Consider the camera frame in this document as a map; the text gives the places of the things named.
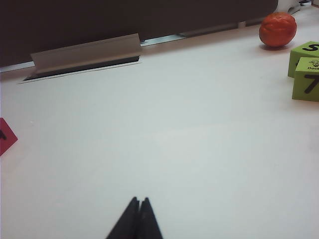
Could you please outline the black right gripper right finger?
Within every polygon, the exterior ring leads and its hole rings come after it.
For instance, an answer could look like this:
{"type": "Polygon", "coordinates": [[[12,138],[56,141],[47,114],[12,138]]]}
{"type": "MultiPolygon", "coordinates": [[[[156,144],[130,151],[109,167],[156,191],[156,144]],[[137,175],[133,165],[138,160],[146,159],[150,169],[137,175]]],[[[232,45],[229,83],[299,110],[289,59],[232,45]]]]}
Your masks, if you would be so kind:
{"type": "Polygon", "coordinates": [[[163,239],[149,198],[142,201],[137,222],[137,239],[163,239]]]}

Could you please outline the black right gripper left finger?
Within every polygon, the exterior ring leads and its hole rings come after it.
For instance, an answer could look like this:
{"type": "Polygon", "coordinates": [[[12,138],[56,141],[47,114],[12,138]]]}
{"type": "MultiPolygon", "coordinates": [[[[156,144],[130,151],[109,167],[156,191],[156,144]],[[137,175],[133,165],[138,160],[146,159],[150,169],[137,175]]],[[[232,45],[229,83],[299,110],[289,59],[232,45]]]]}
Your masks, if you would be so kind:
{"type": "Polygon", "coordinates": [[[138,217],[138,200],[133,197],[106,239],[133,239],[138,217]]]}

